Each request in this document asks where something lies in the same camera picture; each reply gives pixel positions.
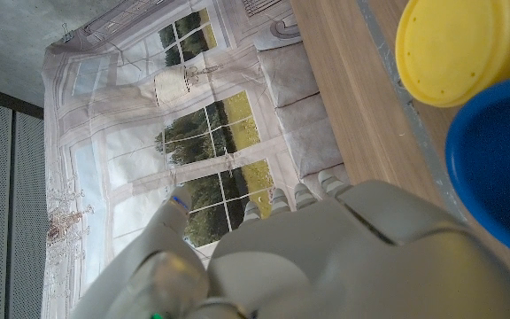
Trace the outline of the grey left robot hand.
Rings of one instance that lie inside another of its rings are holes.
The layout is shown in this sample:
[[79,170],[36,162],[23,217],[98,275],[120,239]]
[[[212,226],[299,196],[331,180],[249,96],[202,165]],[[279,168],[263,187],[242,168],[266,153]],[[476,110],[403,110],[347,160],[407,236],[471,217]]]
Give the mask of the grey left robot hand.
[[327,172],[327,196],[276,190],[203,263],[175,187],[99,275],[75,318],[510,318],[510,269],[457,218],[392,184]]

